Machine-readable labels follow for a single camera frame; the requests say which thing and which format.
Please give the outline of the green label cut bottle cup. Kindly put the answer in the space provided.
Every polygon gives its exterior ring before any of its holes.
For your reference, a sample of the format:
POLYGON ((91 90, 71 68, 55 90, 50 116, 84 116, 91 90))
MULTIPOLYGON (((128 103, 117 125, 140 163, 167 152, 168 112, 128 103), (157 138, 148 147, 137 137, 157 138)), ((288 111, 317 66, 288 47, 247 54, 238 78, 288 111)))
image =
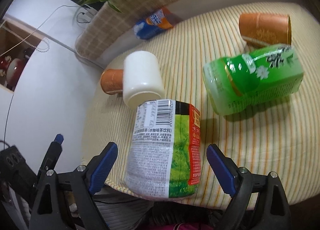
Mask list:
POLYGON ((197 192, 201 177, 200 112, 162 99, 137 107, 125 184, 150 199, 180 199, 197 192))

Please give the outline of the orange patterned paper cup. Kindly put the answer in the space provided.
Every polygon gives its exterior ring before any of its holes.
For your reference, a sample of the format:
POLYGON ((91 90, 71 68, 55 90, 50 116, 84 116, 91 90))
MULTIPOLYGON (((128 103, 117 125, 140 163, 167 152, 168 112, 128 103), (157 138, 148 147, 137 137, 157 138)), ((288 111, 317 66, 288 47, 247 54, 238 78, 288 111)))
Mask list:
POLYGON ((106 69, 100 77, 101 89, 106 94, 118 94, 123 91, 123 70, 106 69))

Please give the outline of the green tea bottle cup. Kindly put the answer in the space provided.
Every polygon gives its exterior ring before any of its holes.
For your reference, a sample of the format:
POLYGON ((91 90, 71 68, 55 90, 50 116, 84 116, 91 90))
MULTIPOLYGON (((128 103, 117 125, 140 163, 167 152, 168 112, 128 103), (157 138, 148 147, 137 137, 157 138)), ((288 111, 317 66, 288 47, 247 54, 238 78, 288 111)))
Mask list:
POLYGON ((203 67, 203 81, 214 112, 229 116, 298 91, 304 72, 291 45, 276 44, 203 67))

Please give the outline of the white plastic cup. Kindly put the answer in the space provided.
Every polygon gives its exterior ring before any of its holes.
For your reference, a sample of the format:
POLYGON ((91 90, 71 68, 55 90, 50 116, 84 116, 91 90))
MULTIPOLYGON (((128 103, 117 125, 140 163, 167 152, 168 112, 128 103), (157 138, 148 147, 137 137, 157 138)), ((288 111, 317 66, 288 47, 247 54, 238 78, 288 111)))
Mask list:
POLYGON ((136 109, 142 103, 165 97, 157 57, 147 51, 135 51, 124 60, 123 100, 136 109))

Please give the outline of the white cabinet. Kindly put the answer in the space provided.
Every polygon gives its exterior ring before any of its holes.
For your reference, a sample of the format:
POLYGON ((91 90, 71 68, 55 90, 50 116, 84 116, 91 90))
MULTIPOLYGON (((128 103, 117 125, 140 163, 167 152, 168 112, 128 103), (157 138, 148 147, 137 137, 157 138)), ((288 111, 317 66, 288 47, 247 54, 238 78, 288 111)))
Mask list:
POLYGON ((73 19, 79 8, 71 0, 14 0, 6 12, 45 38, 27 62, 5 111, 3 138, 18 147, 33 171, 57 134, 64 141, 56 170, 72 171, 82 160, 86 110, 102 69, 76 55, 75 42, 87 26, 73 19))

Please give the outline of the red white ornament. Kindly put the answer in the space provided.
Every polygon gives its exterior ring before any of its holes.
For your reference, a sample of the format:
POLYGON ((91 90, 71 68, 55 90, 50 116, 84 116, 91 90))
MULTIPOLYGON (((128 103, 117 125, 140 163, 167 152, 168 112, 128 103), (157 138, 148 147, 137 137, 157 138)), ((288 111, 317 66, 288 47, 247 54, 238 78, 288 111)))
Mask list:
POLYGON ((1 80, 5 80, 11 87, 15 87, 25 67, 25 61, 11 56, 1 56, 1 80))

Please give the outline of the blue orange snack packet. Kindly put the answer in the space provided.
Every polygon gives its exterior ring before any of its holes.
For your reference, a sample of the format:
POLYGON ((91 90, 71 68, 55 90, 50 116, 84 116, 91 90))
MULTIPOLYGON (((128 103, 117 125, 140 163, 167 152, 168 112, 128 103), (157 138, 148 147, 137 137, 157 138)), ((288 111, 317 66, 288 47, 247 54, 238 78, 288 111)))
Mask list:
POLYGON ((182 19, 168 8, 159 8, 148 17, 145 17, 133 27, 136 38, 149 40, 180 23, 182 19))

